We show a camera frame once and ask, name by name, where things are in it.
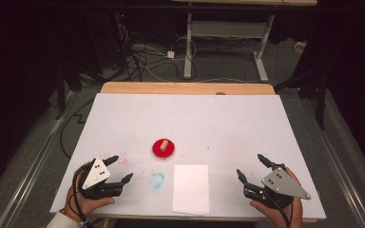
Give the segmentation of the large white board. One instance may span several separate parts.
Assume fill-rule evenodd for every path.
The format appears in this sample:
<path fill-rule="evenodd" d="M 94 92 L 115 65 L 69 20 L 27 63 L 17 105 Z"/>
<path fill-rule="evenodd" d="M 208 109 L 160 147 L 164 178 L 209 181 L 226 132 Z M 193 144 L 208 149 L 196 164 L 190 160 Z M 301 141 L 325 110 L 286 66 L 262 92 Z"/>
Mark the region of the large white board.
<path fill-rule="evenodd" d="M 173 156 L 152 153 L 158 139 L 175 145 Z M 50 210 L 65 204 L 74 171 L 94 158 L 119 156 L 109 167 L 112 181 L 130 173 L 115 204 L 96 210 L 116 218 L 186 218 L 174 213 L 177 164 L 207 165 L 210 213 L 203 219 L 250 220 L 262 215 L 249 204 L 239 169 L 259 184 L 269 174 L 258 159 L 290 167 L 311 195 L 303 202 L 306 219 L 325 219 L 317 190 L 277 95 L 109 94 L 96 96 L 85 127 Z"/>

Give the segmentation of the person's right hand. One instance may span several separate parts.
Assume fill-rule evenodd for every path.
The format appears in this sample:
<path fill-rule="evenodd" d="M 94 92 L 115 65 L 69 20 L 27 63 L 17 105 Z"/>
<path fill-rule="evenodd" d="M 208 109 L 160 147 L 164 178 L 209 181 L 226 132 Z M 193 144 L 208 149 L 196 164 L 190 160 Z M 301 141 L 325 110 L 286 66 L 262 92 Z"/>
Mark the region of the person's right hand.
<path fill-rule="evenodd" d="M 302 220 L 303 207 L 299 198 L 294 198 L 293 203 L 283 209 L 283 212 L 290 221 L 290 226 L 287 226 L 286 220 L 278 209 L 268 208 L 256 200 L 251 200 L 250 205 L 268 217 L 276 228 L 304 228 Z"/>

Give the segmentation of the round red ink pad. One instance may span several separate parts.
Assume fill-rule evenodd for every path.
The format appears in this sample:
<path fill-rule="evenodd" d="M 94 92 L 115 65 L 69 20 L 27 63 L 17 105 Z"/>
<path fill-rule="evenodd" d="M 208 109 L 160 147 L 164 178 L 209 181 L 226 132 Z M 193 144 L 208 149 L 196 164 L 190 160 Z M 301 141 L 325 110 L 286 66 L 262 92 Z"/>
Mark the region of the round red ink pad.
<path fill-rule="evenodd" d="M 164 152 L 162 152 L 160 150 L 160 146 L 161 146 L 161 144 L 164 140 L 168 140 L 169 144 L 168 144 L 168 147 L 166 148 L 166 150 Z M 174 150 L 175 150 L 175 145 L 169 139 L 158 139 L 152 145 L 152 153 L 159 160 L 168 160 L 168 159 L 170 159 L 174 154 Z"/>

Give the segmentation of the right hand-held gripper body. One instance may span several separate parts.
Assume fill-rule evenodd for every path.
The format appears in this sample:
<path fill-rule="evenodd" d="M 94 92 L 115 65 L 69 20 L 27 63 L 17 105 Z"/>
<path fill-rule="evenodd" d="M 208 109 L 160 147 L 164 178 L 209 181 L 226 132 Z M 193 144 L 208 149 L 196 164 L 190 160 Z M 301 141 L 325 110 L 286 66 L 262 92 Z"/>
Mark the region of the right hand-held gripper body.
<path fill-rule="evenodd" d="M 264 177 L 261 183 L 262 187 L 250 182 L 243 184 L 243 195 L 272 209 L 283 209 L 291 204 L 294 198 L 311 199 L 311 195 L 279 166 Z"/>

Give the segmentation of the metal floor rail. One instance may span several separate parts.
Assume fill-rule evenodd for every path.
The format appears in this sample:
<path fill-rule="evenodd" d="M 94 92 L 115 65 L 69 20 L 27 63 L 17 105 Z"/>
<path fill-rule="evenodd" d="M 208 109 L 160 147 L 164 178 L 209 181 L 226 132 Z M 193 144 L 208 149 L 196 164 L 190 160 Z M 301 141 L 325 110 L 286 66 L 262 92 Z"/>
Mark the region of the metal floor rail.
<path fill-rule="evenodd" d="M 302 105 L 317 134 L 322 149 L 319 154 L 327 162 L 328 170 L 313 171 L 319 193 L 327 211 L 327 222 L 336 222 L 338 227 L 365 228 L 365 158 L 352 137 L 339 125 L 325 122 L 322 129 L 315 118 L 313 103 L 303 100 Z"/>
<path fill-rule="evenodd" d="M 63 111 L 59 105 L 50 107 L 10 160 L 0 179 L 0 204 L 5 203 L 0 212 L 0 228 L 11 228 L 17 220 L 78 95 L 78 91 L 66 94 Z"/>

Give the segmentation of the white paper sheet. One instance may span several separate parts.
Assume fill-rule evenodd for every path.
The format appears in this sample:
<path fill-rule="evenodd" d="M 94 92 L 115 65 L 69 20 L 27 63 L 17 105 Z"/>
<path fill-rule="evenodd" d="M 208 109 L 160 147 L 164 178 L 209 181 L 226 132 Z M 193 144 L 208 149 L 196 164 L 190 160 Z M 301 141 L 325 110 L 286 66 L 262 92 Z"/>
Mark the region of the white paper sheet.
<path fill-rule="evenodd" d="M 177 164 L 174 167 L 174 213 L 204 216 L 210 213 L 207 165 Z"/>

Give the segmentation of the white sleeve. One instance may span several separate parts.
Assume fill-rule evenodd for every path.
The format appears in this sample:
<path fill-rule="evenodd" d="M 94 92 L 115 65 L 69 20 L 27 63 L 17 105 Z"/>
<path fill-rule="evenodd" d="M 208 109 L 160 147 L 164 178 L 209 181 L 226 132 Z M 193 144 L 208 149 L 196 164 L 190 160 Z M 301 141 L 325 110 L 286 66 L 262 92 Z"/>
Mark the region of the white sleeve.
<path fill-rule="evenodd" d="M 57 212 L 46 228 L 83 228 L 84 224 L 62 212 Z"/>

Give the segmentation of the black metal stand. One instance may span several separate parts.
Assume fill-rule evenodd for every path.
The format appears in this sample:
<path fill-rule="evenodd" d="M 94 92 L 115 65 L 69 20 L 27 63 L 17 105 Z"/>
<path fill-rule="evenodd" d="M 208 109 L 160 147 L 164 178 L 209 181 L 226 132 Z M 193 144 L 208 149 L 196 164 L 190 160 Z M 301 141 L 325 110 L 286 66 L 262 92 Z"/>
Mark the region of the black metal stand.
<path fill-rule="evenodd" d="M 291 79 L 274 86 L 276 92 L 286 88 L 296 87 L 300 99 L 316 100 L 315 118 L 321 130 L 325 129 L 324 109 L 327 89 L 327 73 L 322 70 L 311 69 L 293 76 Z"/>

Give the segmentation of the person's left hand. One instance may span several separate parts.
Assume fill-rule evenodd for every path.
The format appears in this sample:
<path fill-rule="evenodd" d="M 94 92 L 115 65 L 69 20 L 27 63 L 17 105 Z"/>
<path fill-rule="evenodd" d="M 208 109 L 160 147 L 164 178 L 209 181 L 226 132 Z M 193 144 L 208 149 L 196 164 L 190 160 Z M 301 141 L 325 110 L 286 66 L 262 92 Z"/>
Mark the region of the person's left hand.
<path fill-rule="evenodd" d="M 98 208 L 115 203 L 115 200 L 113 198 L 103 198 L 103 199 L 93 200 L 93 199 L 86 199 L 81 193 L 78 193 L 77 183 L 81 177 L 82 172 L 83 172 L 82 168 L 78 168 L 74 172 L 74 174 L 77 175 L 77 179 L 71 181 L 71 186 L 67 191 L 65 206 L 62 209 L 62 211 L 66 215 L 79 221 L 85 221 L 84 218 L 79 217 L 80 214 L 87 216 Z"/>

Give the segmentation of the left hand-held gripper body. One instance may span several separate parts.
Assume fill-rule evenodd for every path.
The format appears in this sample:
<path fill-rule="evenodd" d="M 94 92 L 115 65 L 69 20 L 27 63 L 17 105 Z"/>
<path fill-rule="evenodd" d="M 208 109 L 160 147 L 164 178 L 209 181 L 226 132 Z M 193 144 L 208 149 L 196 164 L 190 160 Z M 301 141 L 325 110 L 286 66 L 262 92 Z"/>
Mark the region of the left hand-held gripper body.
<path fill-rule="evenodd" d="M 86 172 L 79 179 L 79 191 L 86 199 L 100 200 L 122 194 L 123 185 L 119 182 L 106 183 L 110 177 L 107 167 L 102 159 L 94 159 L 86 166 Z"/>

